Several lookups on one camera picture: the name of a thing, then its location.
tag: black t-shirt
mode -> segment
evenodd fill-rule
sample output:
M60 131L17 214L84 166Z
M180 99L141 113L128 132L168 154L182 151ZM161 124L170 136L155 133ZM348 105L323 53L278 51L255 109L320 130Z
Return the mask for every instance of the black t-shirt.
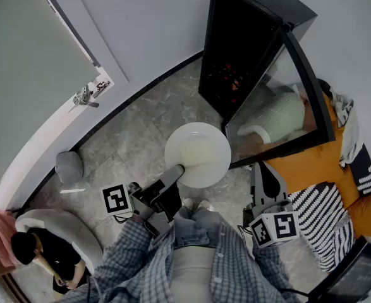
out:
M54 271L63 280L73 279L75 265L81 260L73 246L46 229L31 228L28 233L38 236L43 248L41 256L46 259Z

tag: black and white marker cube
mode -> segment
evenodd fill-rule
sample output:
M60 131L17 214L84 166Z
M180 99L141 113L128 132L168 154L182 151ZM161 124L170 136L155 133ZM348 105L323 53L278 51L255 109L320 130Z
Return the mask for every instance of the black and white marker cube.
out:
M259 248L279 246L299 238L298 212L263 213L250 227Z
M133 211L132 203L124 181L100 188L106 215L122 215Z

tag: person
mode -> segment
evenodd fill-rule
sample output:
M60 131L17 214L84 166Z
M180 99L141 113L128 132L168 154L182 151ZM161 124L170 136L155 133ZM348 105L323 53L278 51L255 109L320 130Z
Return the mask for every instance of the person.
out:
M30 228L28 232L15 233L11 248L22 264L36 260L53 274L55 299L86 283L90 275L73 246L46 229Z
M61 302L299 302L276 247L253 247L210 203L185 199L157 243L133 215L87 285Z

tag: black hair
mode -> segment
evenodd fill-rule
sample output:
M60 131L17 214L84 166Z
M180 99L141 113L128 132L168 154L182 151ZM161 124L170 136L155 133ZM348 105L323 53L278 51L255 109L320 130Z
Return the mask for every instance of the black hair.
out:
M35 258L36 238L33 234L17 232L11 237L11 248L14 256L24 265Z

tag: glass door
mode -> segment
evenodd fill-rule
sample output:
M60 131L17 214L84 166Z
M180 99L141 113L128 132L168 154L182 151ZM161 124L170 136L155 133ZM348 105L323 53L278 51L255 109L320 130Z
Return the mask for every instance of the glass door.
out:
M230 168L290 155L334 140L319 83L291 32L236 113L224 124Z

